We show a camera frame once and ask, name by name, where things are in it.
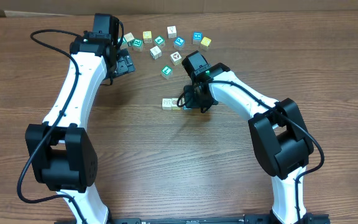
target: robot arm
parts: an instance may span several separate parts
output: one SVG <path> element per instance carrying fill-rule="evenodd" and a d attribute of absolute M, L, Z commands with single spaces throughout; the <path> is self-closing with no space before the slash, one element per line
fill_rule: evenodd
<path fill-rule="evenodd" d="M 256 158 L 262 168 L 272 176 L 274 203 L 272 213 L 280 223 L 292 224 L 298 221 L 295 203 L 295 178 L 306 170 L 308 156 L 313 152 L 313 146 L 294 133 L 291 126 L 287 131 L 276 136 L 273 129 L 284 126 L 278 117 L 267 108 L 260 105 L 245 91 L 237 86 L 224 82 L 234 82 L 244 87 L 263 103 L 271 108 L 277 107 L 284 111 L 297 124 L 306 126 L 301 118 L 299 109 L 292 100 L 282 102 L 268 98 L 240 81 L 233 71 L 219 63 L 211 67 L 199 52 L 194 52 L 182 62 L 193 84 L 185 87 L 185 104 L 187 108 L 209 108 L 217 102 L 232 108 L 246 121 L 249 121 L 252 143 Z M 303 217 L 306 208 L 303 205 L 303 179 L 298 184 L 299 209 Z"/>
<path fill-rule="evenodd" d="M 86 133 L 90 110 L 103 80 L 110 78 L 112 83 L 113 78 L 135 70 L 128 51 L 119 49 L 118 27 L 117 18 L 96 14 L 93 31 L 85 32 L 71 43 L 70 53 L 80 70 L 78 82 L 63 117 L 48 137 L 50 140 L 41 145 L 32 161 L 35 179 L 59 195 L 74 198 L 88 224 L 109 223 L 111 218 L 94 184 L 98 157 Z M 26 130 L 30 155 L 57 120 L 75 77 L 76 68 L 71 61 L 62 90 L 49 114 L 42 124 L 30 124 Z M 65 151 L 52 149 L 51 146 L 59 143 L 66 146 Z M 64 199 L 77 220 L 72 223 L 82 223 L 74 204 Z"/>
<path fill-rule="evenodd" d="M 103 57 L 95 56 L 94 53 L 89 52 L 78 52 L 71 56 L 76 60 L 81 75 L 78 79 L 76 91 L 65 111 L 65 116 L 62 117 L 57 126 L 69 127 L 70 124 L 76 124 L 77 127 L 86 130 L 95 94 L 107 75 L 106 62 Z M 75 67 L 73 62 L 70 62 L 62 90 L 49 114 L 42 121 L 43 123 L 48 122 L 49 124 L 53 124 L 55 122 L 59 111 L 67 100 L 74 79 Z"/>

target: wood grain surface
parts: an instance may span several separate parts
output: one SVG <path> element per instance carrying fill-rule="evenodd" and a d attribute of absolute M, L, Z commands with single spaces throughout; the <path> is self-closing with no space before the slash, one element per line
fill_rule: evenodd
<path fill-rule="evenodd" d="M 202 51 L 246 84 L 278 100 L 298 103 L 326 163 L 305 178 L 309 212 L 328 213 L 333 223 L 358 223 L 358 11 L 271 12 L 119 16 L 125 31 L 141 38 L 167 35 L 176 25 L 186 40 L 182 57 L 197 50 L 193 31 L 212 39 Z M 63 200 L 21 202 L 16 183 L 28 159 L 24 133 L 40 124 L 54 104 L 68 59 L 29 38 L 39 29 L 91 30 L 92 16 L 0 19 L 0 223 L 53 223 L 72 218 Z M 72 36 L 38 38 L 68 50 Z M 114 217 L 228 217 L 267 213 L 273 202 L 270 177 L 255 159 L 249 128 L 225 105 L 206 114 L 163 111 L 190 83 L 184 69 L 173 78 L 160 71 L 176 50 L 167 39 L 162 58 L 130 51 L 136 72 L 101 86 L 88 122 L 99 158 L 96 186 Z M 311 155 L 309 167 L 319 161 Z M 54 194 L 30 169 L 29 198 Z"/>

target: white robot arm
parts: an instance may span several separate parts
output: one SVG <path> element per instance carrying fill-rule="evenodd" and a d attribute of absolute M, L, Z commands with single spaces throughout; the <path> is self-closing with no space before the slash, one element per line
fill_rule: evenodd
<path fill-rule="evenodd" d="M 279 125 L 284 126 L 283 122 L 255 98 L 270 108 L 280 107 L 287 116 L 294 117 L 306 129 L 295 102 L 289 99 L 279 102 L 258 93 L 240 81 L 225 65 L 219 63 L 211 67 L 199 52 L 188 55 L 182 64 L 193 82 L 192 86 L 185 87 L 182 95 L 185 99 L 184 105 L 187 108 L 200 107 L 201 112 L 204 113 L 211 105 L 221 102 L 249 122 L 257 160 L 272 176 L 274 194 L 272 213 L 280 223 L 296 223 L 298 215 L 294 180 L 306 170 L 307 157 L 313 152 L 313 147 L 309 139 L 296 136 L 298 133 L 294 134 L 292 127 L 287 127 L 284 134 L 276 137 L 273 129 Z M 239 87 L 244 88 L 254 98 Z M 300 217 L 306 214 L 302 181 L 303 177 L 298 183 Z"/>
<path fill-rule="evenodd" d="M 65 111 L 65 116 L 62 117 L 57 126 L 69 127 L 70 124 L 77 124 L 79 128 L 86 130 L 94 96 L 107 75 L 106 62 L 103 57 L 95 56 L 94 53 L 78 52 L 71 56 L 76 60 L 81 75 L 74 95 Z M 49 114 L 42 121 L 43 123 L 53 124 L 55 122 L 71 91 L 74 79 L 75 67 L 73 62 L 70 62 L 62 90 L 60 90 L 60 94 Z"/>
<path fill-rule="evenodd" d="M 222 72 L 219 75 L 214 77 L 214 80 L 221 81 L 229 81 L 239 84 L 250 91 L 254 96 L 258 99 L 262 100 L 264 103 L 269 105 L 270 107 L 275 107 L 275 103 L 278 102 L 276 99 L 266 97 L 242 81 L 240 81 L 234 72 Z M 254 117 L 254 114 L 260 113 L 263 114 L 267 111 L 262 105 L 258 104 L 254 99 L 252 99 L 248 94 L 246 94 L 241 89 L 230 86 L 228 84 L 223 83 L 210 83 L 209 89 L 211 91 L 212 97 L 221 103 L 224 103 L 231 109 L 233 109 L 236 113 L 240 115 L 240 117 L 246 121 L 250 120 Z M 295 206 L 295 181 L 294 179 L 300 173 L 306 170 L 306 166 L 299 167 L 296 170 L 289 173 L 286 179 L 280 179 L 277 176 L 272 177 L 272 185 L 273 185 L 273 195 L 274 195 L 274 203 L 272 207 L 273 214 L 277 217 L 277 219 L 284 224 L 292 224 L 298 221 L 298 217 L 296 214 L 296 206 Z M 299 206 L 300 206 L 300 215 L 303 217 L 306 214 L 306 208 L 303 205 L 303 178 L 301 178 L 299 187 Z"/>

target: cube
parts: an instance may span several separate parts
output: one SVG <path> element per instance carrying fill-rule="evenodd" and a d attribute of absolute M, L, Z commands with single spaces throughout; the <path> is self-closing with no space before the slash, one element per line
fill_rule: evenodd
<path fill-rule="evenodd" d="M 173 65 L 180 64 L 181 56 L 180 56 L 179 52 L 175 52 L 175 53 L 171 54 L 171 61 L 172 61 Z"/>
<path fill-rule="evenodd" d="M 202 32 L 194 32 L 193 33 L 193 44 L 200 44 L 201 40 L 203 39 L 203 33 Z"/>
<path fill-rule="evenodd" d="M 153 42 L 151 31 L 143 31 L 143 42 L 145 44 L 151 44 Z"/>
<path fill-rule="evenodd" d="M 172 99 L 171 98 L 163 98 L 162 99 L 162 109 L 163 110 L 172 110 Z"/>
<path fill-rule="evenodd" d="M 160 48 L 165 47 L 165 39 L 160 35 L 156 39 L 154 39 L 154 46 L 158 46 Z"/>
<path fill-rule="evenodd" d="M 173 75 L 173 72 L 172 72 L 172 68 L 170 68 L 169 66 L 165 66 L 162 70 L 161 70 L 161 75 L 166 78 L 166 79 L 169 79 L 172 75 Z"/>
<path fill-rule="evenodd" d="M 150 54 L 152 55 L 154 60 L 162 56 L 162 52 L 158 46 L 151 48 Z"/>
<path fill-rule="evenodd" d="M 143 51 L 143 41 L 139 39 L 135 39 L 134 43 L 132 45 L 134 47 L 134 50 L 136 51 Z"/>
<path fill-rule="evenodd" d="M 171 26 L 171 27 L 167 27 L 168 30 L 168 38 L 175 38 L 177 36 L 177 27 L 175 26 Z"/>
<path fill-rule="evenodd" d="M 126 40 L 125 37 L 124 37 L 124 38 L 122 38 L 122 43 L 121 43 L 120 49 L 126 49 L 126 48 L 128 48 L 128 42 L 127 42 L 127 40 Z"/>
<path fill-rule="evenodd" d="M 135 40 L 135 37 L 132 35 L 132 33 L 125 34 L 124 38 L 128 42 L 128 47 L 132 47 L 132 44 L 134 43 Z"/>
<path fill-rule="evenodd" d="M 211 39 L 204 37 L 203 40 L 201 41 L 200 48 L 203 50 L 208 50 L 209 46 L 211 45 L 211 41 L 212 41 Z"/>
<path fill-rule="evenodd" d="M 172 105 L 171 108 L 172 110 L 180 110 L 181 108 L 177 106 L 177 102 L 178 102 L 178 98 L 172 98 Z"/>
<path fill-rule="evenodd" d="M 185 46 L 185 40 L 181 37 L 178 37 L 174 42 L 173 42 L 173 47 L 176 48 L 177 50 L 181 50 L 183 49 Z"/>

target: cardboard box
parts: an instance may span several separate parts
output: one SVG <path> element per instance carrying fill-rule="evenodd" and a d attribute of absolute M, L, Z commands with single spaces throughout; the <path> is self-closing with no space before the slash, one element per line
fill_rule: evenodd
<path fill-rule="evenodd" d="M 0 0 L 5 11 L 93 15 L 358 10 L 358 0 Z"/>

